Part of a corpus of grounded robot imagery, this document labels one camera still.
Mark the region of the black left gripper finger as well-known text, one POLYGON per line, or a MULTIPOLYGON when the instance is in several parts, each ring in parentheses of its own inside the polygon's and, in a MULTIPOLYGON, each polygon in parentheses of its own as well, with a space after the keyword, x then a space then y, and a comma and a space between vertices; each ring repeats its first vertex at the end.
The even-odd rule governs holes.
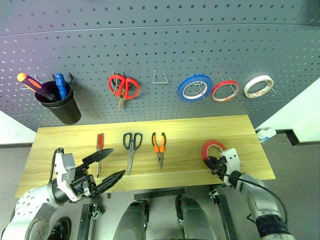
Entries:
POLYGON ((112 188, 126 173, 126 170, 121 170, 106 177, 99 185, 96 186, 96 196, 99 197, 101 194, 112 188))
POLYGON ((100 151, 94 152, 91 155, 82 159, 83 165, 85 167, 89 167, 94 162, 100 162, 109 156, 115 149, 114 148, 106 148, 100 151))

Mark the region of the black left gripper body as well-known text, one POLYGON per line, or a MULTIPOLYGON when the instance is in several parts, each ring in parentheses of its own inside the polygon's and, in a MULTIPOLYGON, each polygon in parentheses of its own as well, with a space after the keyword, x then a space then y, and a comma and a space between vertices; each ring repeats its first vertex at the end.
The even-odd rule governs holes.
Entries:
POLYGON ((94 176, 83 166, 75 168, 74 180, 71 183, 73 192, 80 197, 93 198, 97 186, 94 176))

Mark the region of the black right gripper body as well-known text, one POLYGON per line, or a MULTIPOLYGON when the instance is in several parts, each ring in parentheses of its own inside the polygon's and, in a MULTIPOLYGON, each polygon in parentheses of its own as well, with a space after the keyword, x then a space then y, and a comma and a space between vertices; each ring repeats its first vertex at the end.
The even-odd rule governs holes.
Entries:
POLYGON ((220 157, 216 161, 216 174, 225 184, 233 184, 234 181, 229 177, 234 171, 234 166, 228 163, 225 157, 220 157))

